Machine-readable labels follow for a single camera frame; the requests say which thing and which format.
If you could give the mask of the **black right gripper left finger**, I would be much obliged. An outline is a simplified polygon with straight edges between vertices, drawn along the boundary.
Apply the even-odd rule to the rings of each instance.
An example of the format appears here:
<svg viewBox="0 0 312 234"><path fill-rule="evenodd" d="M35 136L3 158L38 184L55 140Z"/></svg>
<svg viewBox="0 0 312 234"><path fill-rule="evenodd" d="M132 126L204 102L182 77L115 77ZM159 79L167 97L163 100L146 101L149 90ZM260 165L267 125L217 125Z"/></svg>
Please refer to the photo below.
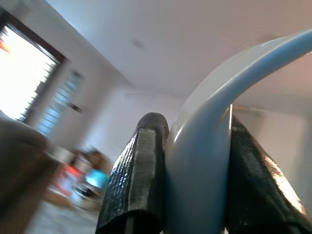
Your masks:
<svg viewBox="0 0 312 234"><path fill-rule="evenodd" d="M163 228L166 118L147 113L117 158L100 210L97 234L159 234Z"/></svg>

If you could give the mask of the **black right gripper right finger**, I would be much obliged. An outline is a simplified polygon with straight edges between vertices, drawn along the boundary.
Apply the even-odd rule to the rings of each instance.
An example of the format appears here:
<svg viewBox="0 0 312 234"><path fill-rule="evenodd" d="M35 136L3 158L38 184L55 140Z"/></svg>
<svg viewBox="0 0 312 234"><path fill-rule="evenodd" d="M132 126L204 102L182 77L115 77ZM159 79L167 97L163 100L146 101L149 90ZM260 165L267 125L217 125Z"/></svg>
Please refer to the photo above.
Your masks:
<svg viewBox="0 0 312 234"><path fill-rule="evenodd" d="M312 223L276 162L232 118L225 228L230 234L310 234Z"/></svg>

